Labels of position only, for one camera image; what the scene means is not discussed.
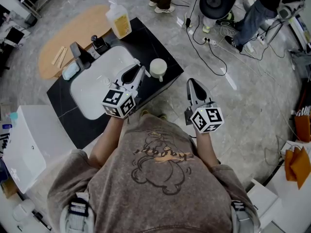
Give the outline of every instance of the orange cloth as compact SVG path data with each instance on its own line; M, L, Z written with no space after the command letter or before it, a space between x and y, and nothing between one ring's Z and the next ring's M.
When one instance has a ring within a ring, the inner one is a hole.
M290 168L297 178L298 189L300 189L311 172L310 159L304 147L297 153Z
M285 175L288 181L297 181L294 172L291 169L291 161L293 159L294 152L291 150L286 150L285 154Z

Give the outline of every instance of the white cup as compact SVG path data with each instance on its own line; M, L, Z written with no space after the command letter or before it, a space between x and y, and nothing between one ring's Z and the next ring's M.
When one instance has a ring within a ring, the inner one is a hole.
M162 59L154 59L150 63L150 75L156 79L159 79L160 82L163 82L163 76L165 75L167 69L167 64Z

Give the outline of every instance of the black shoe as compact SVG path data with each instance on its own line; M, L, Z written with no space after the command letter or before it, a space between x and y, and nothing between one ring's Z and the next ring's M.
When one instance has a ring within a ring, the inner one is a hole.
M227 41L227 43L229 43L230 45L234 46L237 50L239 50L239 52L242 52L243 50L243 45L236 45L233 42L233 38L231 38L229 35L225 36L225 40Z

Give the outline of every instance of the wooden table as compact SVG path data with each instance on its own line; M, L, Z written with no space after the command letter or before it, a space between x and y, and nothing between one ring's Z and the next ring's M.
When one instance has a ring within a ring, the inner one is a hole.
M106 5L96 5L88 8L44 45L38 60L39 73L42 79L61 76L64 67L73 60L73 55L70 51L71 43L76 41L82 48L88 49L92 43L92 35L95 34L101 37L110 30L109 22L105 16L108 10L109 7ZM67 48L68 51L61 68L58 68L59 60L55 65L52 65L52 60L62 46Z

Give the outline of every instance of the yellow bottle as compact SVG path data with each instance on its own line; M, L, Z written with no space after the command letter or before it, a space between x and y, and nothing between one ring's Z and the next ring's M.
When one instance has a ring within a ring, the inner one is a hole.
M109 2L110 10L106 13L106 17L113 33L115 33L117 38L122 39L132 32L127 10L122 5L117 5L116 0L109 0Z

